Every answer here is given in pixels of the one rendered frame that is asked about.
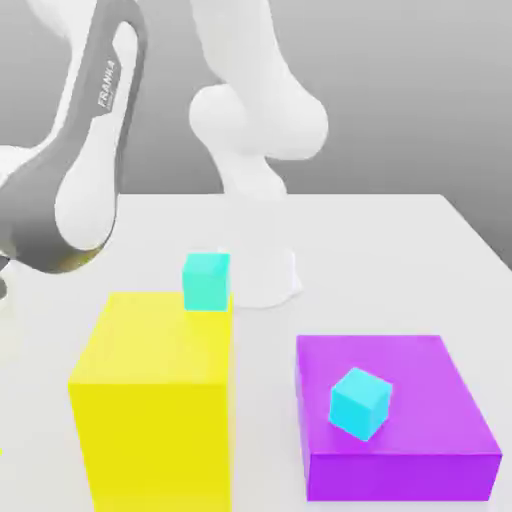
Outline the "small turquoise cube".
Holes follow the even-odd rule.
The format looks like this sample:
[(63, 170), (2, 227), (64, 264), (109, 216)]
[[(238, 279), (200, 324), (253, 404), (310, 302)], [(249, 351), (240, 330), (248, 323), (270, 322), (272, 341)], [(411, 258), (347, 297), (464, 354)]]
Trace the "small turquoise cube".
[(182, 270), (187, 311), (226, 311), (230, 296), (230, 254), (190, 252)]

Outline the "large purple box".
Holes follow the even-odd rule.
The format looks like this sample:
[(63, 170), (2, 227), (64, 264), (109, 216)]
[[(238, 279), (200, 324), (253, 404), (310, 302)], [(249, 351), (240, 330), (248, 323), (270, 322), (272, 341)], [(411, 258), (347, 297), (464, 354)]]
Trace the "large purple box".
[[(391, 383), (362, 441), (328, 420), (352, 368)], [(296, 396), (310, 501), (486, 501), (502, 452), (438, 335), (300, 335)]]

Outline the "large yellow box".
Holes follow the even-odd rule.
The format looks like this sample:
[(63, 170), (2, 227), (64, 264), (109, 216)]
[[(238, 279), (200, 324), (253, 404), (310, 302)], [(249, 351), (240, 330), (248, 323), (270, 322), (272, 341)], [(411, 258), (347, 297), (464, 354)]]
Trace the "large yellow box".
[(232, 313), (115, 292), (68, 381), (94, 512), (232, 512)]

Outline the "small cyan cube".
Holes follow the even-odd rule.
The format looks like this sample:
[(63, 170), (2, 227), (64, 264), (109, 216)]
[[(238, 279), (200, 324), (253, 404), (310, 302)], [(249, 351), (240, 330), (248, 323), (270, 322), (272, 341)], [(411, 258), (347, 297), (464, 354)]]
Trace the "small cyan cube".
[(351, 368), (330, 392), (329, 422), (368, 441), (387, 420), (393, 385), (360, 368)]

